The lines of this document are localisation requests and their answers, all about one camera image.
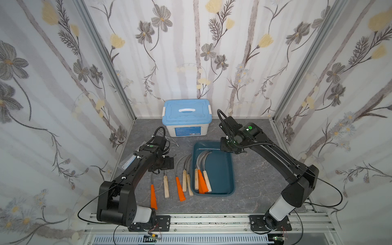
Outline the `orange handle sickle group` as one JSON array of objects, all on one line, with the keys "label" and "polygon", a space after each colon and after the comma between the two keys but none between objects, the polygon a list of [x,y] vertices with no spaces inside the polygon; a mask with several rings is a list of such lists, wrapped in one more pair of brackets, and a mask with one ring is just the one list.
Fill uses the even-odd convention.
[{"label": "orange handle sickle group", "polygon": [[204,189],[203,189],[203,181],[200,178],[199,178],[198,187],[199,187],[199,194],[204,194],[205,192],[204,192]]}]

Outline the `wooden handle sickle group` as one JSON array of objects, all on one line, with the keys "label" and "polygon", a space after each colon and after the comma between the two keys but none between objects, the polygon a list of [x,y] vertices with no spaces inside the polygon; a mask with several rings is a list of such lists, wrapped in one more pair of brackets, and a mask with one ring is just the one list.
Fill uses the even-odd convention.
[{"label": "wooden handle sickle group", "polygon": [[[202,174],[203,174],[203,164],[202,163],[201,163],[201,167],[200,168],[201,168],[201,171],[202,171]],[[194,183],[195,183],[195,190],[198,190],[198,179],[195,179]]]}]

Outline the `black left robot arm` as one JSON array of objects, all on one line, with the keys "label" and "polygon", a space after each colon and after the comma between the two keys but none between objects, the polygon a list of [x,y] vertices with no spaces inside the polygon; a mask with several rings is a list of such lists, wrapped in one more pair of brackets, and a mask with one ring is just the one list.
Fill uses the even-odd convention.
[{"label": "black left robot arm", "polygon": [[144,174],[150,169],[173,169],[174,160],[166,157],[165,146],[145,144],[134,152],[135,159],[113,181],[101,184],[98,195],[97,220],[130,227],[134,224],[154,226],[155,209],[139,206],[135,190]]}]

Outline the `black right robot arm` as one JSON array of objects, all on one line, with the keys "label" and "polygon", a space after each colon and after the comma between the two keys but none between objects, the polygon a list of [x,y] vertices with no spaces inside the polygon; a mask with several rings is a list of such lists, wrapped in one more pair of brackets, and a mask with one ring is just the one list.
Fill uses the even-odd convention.
[{"label": "black right robot arm", "polygon": [[287,181],[288,185],[280,197],[265,213],[263,222],[269,230],[276,230],[282,221],[300,208],[314,191],[319,170],[299,162],[282,150],[254,123],[239,124],[233,117],[218,111],[219,127],[225,133],[221,138],[220,150],[240,154],[250,149],[273,166]]}]

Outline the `thin orange handle sickle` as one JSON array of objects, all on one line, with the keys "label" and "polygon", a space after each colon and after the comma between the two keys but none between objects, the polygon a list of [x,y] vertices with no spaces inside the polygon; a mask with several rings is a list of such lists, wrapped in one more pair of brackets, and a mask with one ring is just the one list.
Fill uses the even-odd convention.
[{"label": "thin orange handle sickle", "polygon": [[199,183],[199,178],[202,179],[203,181],[203,189],[204,192],[208,192],[202,171],[201,171],[201,163],[204,159],[204,155],[207,153],[207,151],[203,151],[202,153],[199,154],[197,161],[196,161],[196,168],[195,168],[195,179],[198,179],[198,183]]}]

